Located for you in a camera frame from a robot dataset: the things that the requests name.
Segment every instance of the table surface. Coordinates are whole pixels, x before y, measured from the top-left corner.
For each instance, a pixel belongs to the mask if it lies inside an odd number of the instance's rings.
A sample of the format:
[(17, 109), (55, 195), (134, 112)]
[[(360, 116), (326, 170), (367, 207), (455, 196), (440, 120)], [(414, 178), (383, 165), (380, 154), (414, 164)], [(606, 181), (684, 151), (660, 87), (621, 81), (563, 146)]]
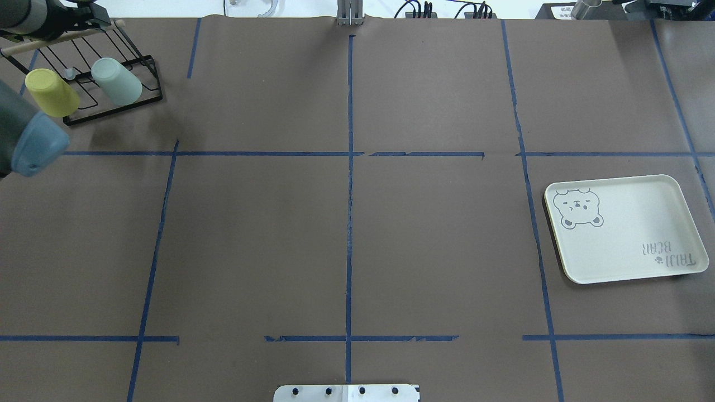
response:
[(128, 20), (164, 100), (1, 183), (0, 400), (712, 401), (715, 270), (572, 283), (541, 200), (668, 174), (715, 255), (714, 30)]

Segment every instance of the cup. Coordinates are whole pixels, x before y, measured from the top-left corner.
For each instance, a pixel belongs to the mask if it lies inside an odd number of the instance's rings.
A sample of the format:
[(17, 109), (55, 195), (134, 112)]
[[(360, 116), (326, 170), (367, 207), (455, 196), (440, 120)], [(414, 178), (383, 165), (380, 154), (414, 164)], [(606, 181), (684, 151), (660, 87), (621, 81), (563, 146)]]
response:
[(142, 95), (142, 82), (111, 57), (102, 57), (92, 65), (92, 78), (117, 106), (132, 104)]
[(69, 116), (79, 107), (79, 95), (50, 69), (30, 71), (25, 76), (25, 87), (49, 116)]
[(602, 0), (578, 0), (571, 9), (571, 16), (575, 19), (592, 19), (602, 3)]

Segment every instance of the blue tape line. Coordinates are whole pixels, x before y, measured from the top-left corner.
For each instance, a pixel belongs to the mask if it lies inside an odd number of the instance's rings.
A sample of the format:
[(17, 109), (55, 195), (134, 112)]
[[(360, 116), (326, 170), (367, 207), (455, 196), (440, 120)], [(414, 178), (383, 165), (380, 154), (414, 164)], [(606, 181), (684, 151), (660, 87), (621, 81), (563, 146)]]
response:
[(69, 157), (170, 157), (171, 151), (66, 151), (63, 155)]
[(159, 262), (159, 246), (162, 242), (164, 234), (164, 223), (167, 219), (167, 206), (169, 204), (169, 193), (172, 190), (172, 181), (174, 179), (174, 168), (177, 163), (177, 149), (179, 141), (174, 144), (174, 155), (172, 163), (169, 167), (169, 177), (167, 178), (167, 189), (164, 193), (164, 204), (162, 205), (162, 216), (159, 220), (159, 229), (157, 231), (157, 241), (154, 244), (154, 256), (152, 257), (152, 269), (149, 271), (149, 283), (147, 284), (147, 295), (144, 298), (144, 310), (142, 311), (142, 322), (139, 325), (139, 338), (137, 340), (137, 350), (134, 352), (134, 365), (132, 366), (132, 378), (129, 380), (129, 392), (127, 393), (127, 402), (132, 402), (134, 398), (134, 387), (137, 384), (137, 374), (139, 372), (139, 359), (142, 357), (142, 344), (144, 343), (144, 333), (147, 329), (147, 318), (149, 317), (149, 304), (152, 301), (152, 291), (154, 290), (154, 278), (157, 274), (157, 263)]
[(519, 152), (528, 157), (691, 157), (688, 152)]
[[(0, 342), (137, 342), (138, 336), (122, 335), (0, 335)], [(147, 336), (144, 342), (179, 344), (178, 336)]]
[(509, 73), (509, 86), (511, 88), (511, 101), (514, 108), (514, 122), (516, 123), (516, 131), (519, 133), (519, 150), (521, 151), (521, 164), (524, 171), (524, 182), (526, 184), (526, 196), (529, 201), (529, 213), (531, 214), (531, 229), (533, 231), (534, 240), (536, 241), (536, 251), (538, 253), (538, 269), (541, 274), (541, 294), (543, 297), (543, 307), (546, 312), (546, 324), (548, 326), (548, 334), (551, 337), (551, 360), (553, 362), (553, 374), (556, 380), (556, 393), (558, 394), (559, 402), (563, 402), (563, 387), (561, 385), (561, 369), (558, 364), (558, 353), (556, 351), (556, 340), (553, 338), (553, 321), (551, 319), (551, 305), (548, 299), (548, 287), (546, 285), (546, 272), (543, 268), (543, 256), (541, 254), (541, 241), (539, 240), (538, 226), (536, 225), (536, 211), (534, 210), (534, 200), (531, 192), (531, 182), (529, 180), (528, 165), (526, 161), (526, 146), (524, 145), (524, 136), (521, 131), (521, 123), (519, 122), (519, 114), (516, 109), (516, 87), (514, 85), (514, 73), (511, 67), (511, 56), (509, 54), (509, 40), (506, 35), (506, 23), (501, 20), (501, 34), (504, 41), (504, 55), (506, 58), (506, 69)]
[(352, 382), (352, 41), (347, 38), (347, 260), (345, 279), (345, 383)]
[[(266, 342), (345, 342), (342, 335), (284, 335), (278, 338), (263, 337)], [(459, 335), (352, 335), (352, 342), (451, 342)]]
[[(365, 154), (353, 152), (354, 156)], [(170, 157), (173, 151), (67, 151), (66, 156), (109, 157)], [(180, 151), (180, 157), (347, 157), (349, 152), (293, 152), (293, 151)]]
[[(524, 335), (523, 340), (550, 340), (549, 335)], [(608, 334), (571, 334), (554, 335), (556, 340), (668, 340), (668, 339), (695, 339), (715, 340), (714, 334), (697, 333), (608, 333)]]
[(484, 152), (375, 152), (371, 157), (482, 157)]
[[(364, 152), (353, 152), (362, 155)], [(292, 152), (292, 151), (181, 151), (180, 157), (349, 157), (349, 152)]]
[(353, 335), (355, 342), (451, 342), (459, 335)]
[(673, 81), (670, 77), (670, 71), (668, 70), (668, 65), (663, 57), (663, 50), (661, 49), (661, 41), (658, 39), (658, 29), (656, 29), (656, 22), (651, 20), (651, 32), (653, 32), (653, 41), (656, 44), (656, 51), (658, 52), (658, 58), (661, 60), (661, 66), (663, 67), (663, 73), (666, 76), (666, 82), (668, 83), (668, 89), (670, 90), (671, 97), (673, 98), (673, 103), (675, 104), (675, 110), (678, 112), (678, 119), (680, 120), (680, 125), (683, 127), (683, 133), (685, 134), (685, 139), (688, 142), (688, 147), (690, 148), (691, 156), (693, 157), (693, 163), (695, 164), (695, 169), (698, 172), (698, 177), (700, 179), (700, 185), (703, 187), (703, 192), (705, 192), (705, 199), (708, 202), (708, 207), (710, 208), (710, 216), (712, 216), (713, 221), (715, 221), (715, 205), (713, 205), (712, 196), (708, 184), (705, 182), (705, 176), (703, 176), (703, 170), (700, 167), (700, 161), (698, 160), (697, 154), (695, 152), (695, 145), (693, 144), (693, 139), (690, 136), (690, 130), (688, 125), (685, 123), (685, 117), (683, 116), (683, 110), (680, 107), (680, 101), (678, 100), (678, 95), (675, 93), (675, 88), (673, 87)]
[(194, 31), (194, 46), (191, 48), (191, 59), (189, 60), (189, 71), (186, 73), (186, 78), (191, 79), (191, 74), (194, 72), (194, 58), (196, 57), (196, 46), (199, 44), (199, 32), (201, 31), (201, 19), (196, 19), (196, 30)]
[[(40, 54), (40, 51), (38, 49), (35, 49), (35, 52), (32, 54), (32, 60), (30, 60), (30, 67), (28, 67), (28, 70), (32, 70), (35, 67), (35, 62), (37, 62), (37, 55)], [(22, 96), (25, 93), (25, 80), (22, 80), (22, 85), (20, 86), (20, 96)]]
[(343, 335), (284, 335), (278, 339), (264, 336), (266, 342), (345, 342)]

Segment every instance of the bear face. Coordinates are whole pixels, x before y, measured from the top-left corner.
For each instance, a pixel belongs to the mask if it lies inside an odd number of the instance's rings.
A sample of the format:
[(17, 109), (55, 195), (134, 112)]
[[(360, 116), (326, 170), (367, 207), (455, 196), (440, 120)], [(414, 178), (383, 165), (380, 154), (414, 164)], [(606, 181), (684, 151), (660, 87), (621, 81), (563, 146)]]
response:
[(603, 225), (603, 217), (598, 213), (601, 201), (591, 189), (556, 191), (553, 205), (561, 213), (561, 224), (566, 229), (590, 223), (594, 227)]

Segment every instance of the tray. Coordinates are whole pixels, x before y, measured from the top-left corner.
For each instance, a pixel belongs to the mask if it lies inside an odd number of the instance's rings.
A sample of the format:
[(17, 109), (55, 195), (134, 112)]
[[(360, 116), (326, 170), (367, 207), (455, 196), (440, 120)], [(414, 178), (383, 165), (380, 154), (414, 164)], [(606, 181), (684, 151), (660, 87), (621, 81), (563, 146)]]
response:
[(708, 268), (680, 185), (668, 175), (553, 183), (544, 200), (563, 271), (573, 282)]

